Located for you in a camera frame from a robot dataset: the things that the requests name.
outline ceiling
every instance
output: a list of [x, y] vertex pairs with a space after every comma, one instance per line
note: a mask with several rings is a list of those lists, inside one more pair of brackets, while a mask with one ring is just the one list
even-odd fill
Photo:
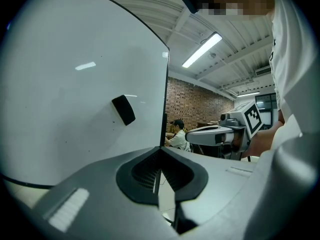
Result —
[[[144, 21], [170, 48], [169, 76], [207, 88], [234, 100], [238, 94], [273, 89], [268, 68], [272, 49], [272, 23], [266, 16], [235, 20], [191, 14], [182, 0], [114, 0]], [[222, 40], [189, 68], [183, 62], [213, 32]]]

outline window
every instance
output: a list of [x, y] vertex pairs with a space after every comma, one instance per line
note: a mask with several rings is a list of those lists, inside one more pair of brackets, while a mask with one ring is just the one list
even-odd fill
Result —
[[278, 120], [276, 94], [272, 93], [255, 96], [255, 103], [259, 109], [263, 122], [263, 127], [261, 129], [266, 130], [271, 128], [275, 120]]

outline red brick wall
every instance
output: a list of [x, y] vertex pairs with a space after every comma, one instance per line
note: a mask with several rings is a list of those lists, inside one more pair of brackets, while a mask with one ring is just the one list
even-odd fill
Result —
[[197, 128], [197, 122], [218, 121], [221, 113], [235, 107], [232, 100], [208, 89], [168, 77], [165, 112], [167, 131], [170, 122], [182, 119], [188, 130]]

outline ceiling light fixture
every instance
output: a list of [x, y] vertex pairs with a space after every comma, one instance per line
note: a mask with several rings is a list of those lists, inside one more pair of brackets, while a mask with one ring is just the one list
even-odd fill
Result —
[[210, 35], [208, 39], [182, 64], [182, 67], [186, 69], [189, 68], [192, 63], [221, 40], [222, 37], [217, 32], [213, 32], [212, 35]]
[[77, 66], [75, 69], [76, 70], [84, 70], [84, 69], [87, 69], [87, 68], [94, 67], [95, 65], [96, 65], [96, 63], [90, 62], [90, 63], [87, 63], [87, 64], [83, 64], [83, 65]]
[[254, 95], [254, 94], [259, 94], [260, 91], [256, 91], [256, 92], [252, 92], [252, 93], [247, 93], [247, 94], [241, 94], [241, 95], [238, 95], [238, 97], [243, 97], [243, 96], [248, 96], [248, 95]]

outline curved white panel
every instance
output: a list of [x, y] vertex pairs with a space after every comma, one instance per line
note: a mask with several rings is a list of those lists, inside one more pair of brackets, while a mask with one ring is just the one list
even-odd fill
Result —
[[[0, 53], [1, 170], [56, 185], [83, 166], [160, 144], [168, 48], [110, 0], [29, 0]], [[127, 95], [125, 126], [112, 99]]]

